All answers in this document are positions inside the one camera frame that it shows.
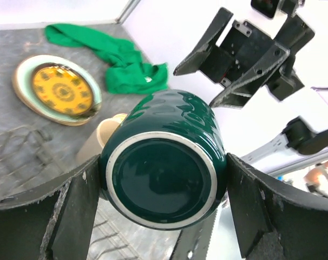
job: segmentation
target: cable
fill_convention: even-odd
[[[328,87],[327,88],[322,88],[322,87],[311,87],[311,89],[316,90],[316,91],[328,91]]]

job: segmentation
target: metal bracket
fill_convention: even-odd
[[[241,159],[248,164],[254,164],[257,161],[263,159],[264,157],[267,157],[269,154],[287,150],[287,144],[288,140],[286,136],[279,134],[267,144],[241,157]]]
[[[276,180],[227,154],[228,195],[247,260],[328,260],[328,199]]]
[[[0,202],[0,259],[86,260],[99,191],[95,156]]]
[[[278,10],[294,17],[299,7],[305,5],[305,0],[251,0],[251,7],[266,17],[273,19]]]
[[[286,8],[292,9],[293,3],[286,1]],[[225,8],[218,11],[193,51],[176,67],[174,75],[200,70],[211,81],[221,84],[224,90],[212,100],[211,107],[243,108],[264,85],[280,101],[303,88],[293,70],[295,54],[314,37],[314,31],[298,15],[288,16],[271,39],[249,21],[235,20],[217,46],[232,16]]]
[[[206,259],[214,224],[218,221],[217,210],[204,221],[180,232],[170,260]]]

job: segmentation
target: decorative plate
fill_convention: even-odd
[[[101,108],[101,91],[93,77],[61,57],[37,55],[24,60],[12,82],[29,108],[64,125],[83,125]]]
[[[41,102],[62,114],[82,115],[93,105],[93,92],[86,80],[61,64],[45,63],[35,68],[32,87]]]

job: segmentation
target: wire rack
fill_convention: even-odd
[[[66,171],[51,152],[44,130],[21,126],[0,134],[0,203]],[[87,260],[142,260],[98,207]]]
[[[45,131],[21,126],[0,134],[0,203],[65,172],[46,142]]]
[[[142,260],[108,219],[98,208],[87,260]]]

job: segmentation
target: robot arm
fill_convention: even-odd
[[[274,139],[241,159],[252,164],[268,154],[287,149],[292,149],[300,155],[313,155],[326,147],[328,147],[328,129],[321,133],[315,133],[300,117],[297,117],[291,120]]]
[[[284,7],[290,1],[278,2]],[[271,39],[251,22],[235,20],[222,44],[217,46],[232,16],[225,8],[218,11],[193,51],[176,67],[174,75],[200,70],[214,83],[221,84],[224,89],[212,100],[211,107],[243,108],[264,85],[280,101],[303,88],[293,65],[296,53],[314,37],[313,30],[298,15],[289,15]]]

